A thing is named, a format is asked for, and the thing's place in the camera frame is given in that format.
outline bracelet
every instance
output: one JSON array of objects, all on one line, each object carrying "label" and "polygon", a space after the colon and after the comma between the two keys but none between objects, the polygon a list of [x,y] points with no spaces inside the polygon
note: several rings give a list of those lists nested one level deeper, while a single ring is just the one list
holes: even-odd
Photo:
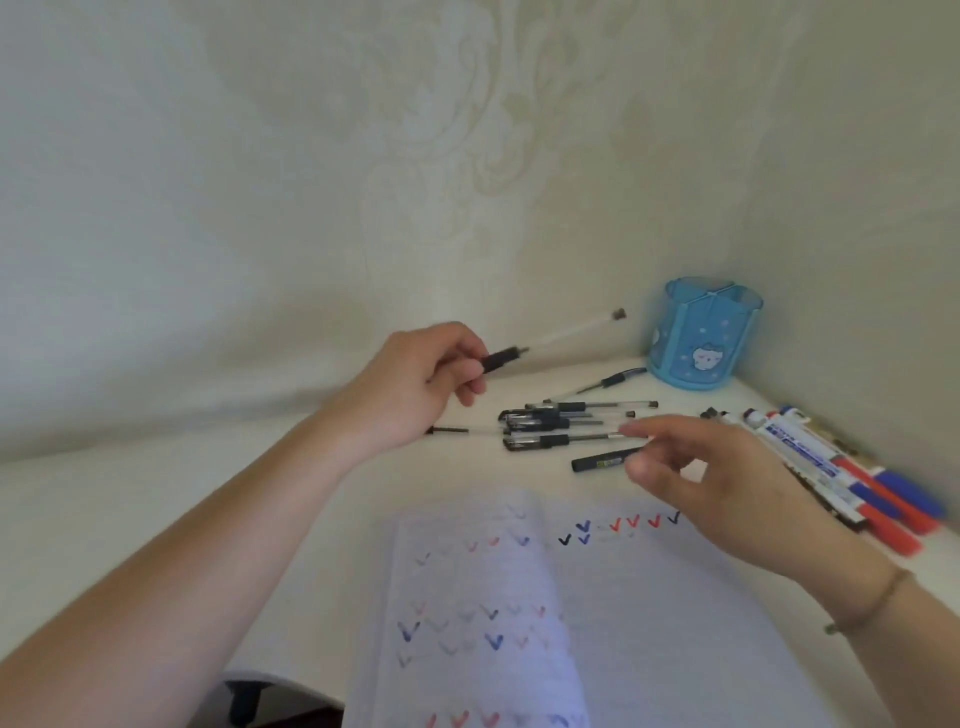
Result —
[{"label": "bracelet", "polygon": [[883,590],[883,594],[879,596],[870,609],[868,609],[859,617],[851,619],[850,621],[842,624],[838,624],[837,622],[828,624],[826,627],[824,627],[824,631],[829,635],[835,635],[837,632],[839,632],[843,635],[849,636],[851,632],[856,632],[859,629],[863,629],[863,627],[873,621],[876,616],[883,611],[883,608],[897,592],[900,584],[906,581],[906,579],[910,576],[913,576],[913,571],[897,569],[897,573],[894,574],[894,577],[890,580],[890,583],[887,584],[887,588]]}]

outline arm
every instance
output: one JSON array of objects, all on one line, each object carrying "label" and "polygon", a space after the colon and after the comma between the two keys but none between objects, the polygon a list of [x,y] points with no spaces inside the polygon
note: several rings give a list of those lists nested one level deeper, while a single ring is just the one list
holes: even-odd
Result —
[{"label": "arm", "polygon": [[317,414],[0,663],[4,724],[183,725],[355,465],[485,389],[462,324],[394,334]]},{"label": "arm", "polygon": [[[799,583],[835,622],[869,614],[896,575],[749,432],[679,416],[621,430],[655,438],[627,461],[633,481],[732,556]],[[693,459],[707,463],[700,483],[679,475]],[[901,582],[849,640],[899,726],[960,725],[960,618],[916,581]]]}]

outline notebook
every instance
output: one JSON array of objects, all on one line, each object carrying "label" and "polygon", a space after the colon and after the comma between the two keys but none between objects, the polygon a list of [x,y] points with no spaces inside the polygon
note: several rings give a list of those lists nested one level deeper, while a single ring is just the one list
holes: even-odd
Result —
[{"label": "notebook", "polygon": [[346,728],[831,724],[727,557],[649,500],[432,503],[386,563]]}]

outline white desk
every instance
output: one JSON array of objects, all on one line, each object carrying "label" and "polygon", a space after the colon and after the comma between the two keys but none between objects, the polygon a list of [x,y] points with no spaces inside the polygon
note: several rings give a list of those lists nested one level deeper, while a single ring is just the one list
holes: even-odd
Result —
[{"label": "white desk", "polygon": [[[639,359],[585,364],[491,382],[470,410],[445,422],[492,424],[496,413],[542,400]],[[652,376],[597,397],[656,399],[661,412],[696,415],[708,406],[739,412],[767,402],[734,382],[716,393],[673,389]],[[203,499],[292,426],[297,417],[224,425],[0,468],[0,656],[71,599]],[[493,436],[436,436],[376,458],[352,473],[329,502],[264,612],[228,666],[343,701],[378,577],[378,525],[398,507],[500,482],[563,497],[637,494],[622,469],[575,475],[572,457],[630,441],[509,453]],[[960,538],[924,540],[909,567],[960,611]],[[799,588],[740,565],[782,635],[836,713],[839,725],[890,725],[846,643],[823,634],[826,615]]]}]

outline pen holder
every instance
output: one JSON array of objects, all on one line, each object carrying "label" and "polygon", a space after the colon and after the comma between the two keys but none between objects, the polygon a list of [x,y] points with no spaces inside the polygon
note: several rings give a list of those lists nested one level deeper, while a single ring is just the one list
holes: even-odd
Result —
[{"label": "pen holder", "polygon": [[681,389],[727,383],[763,299],[730,280],[681,278],[665,286],[667,311],[654,331],[647,368]]}]

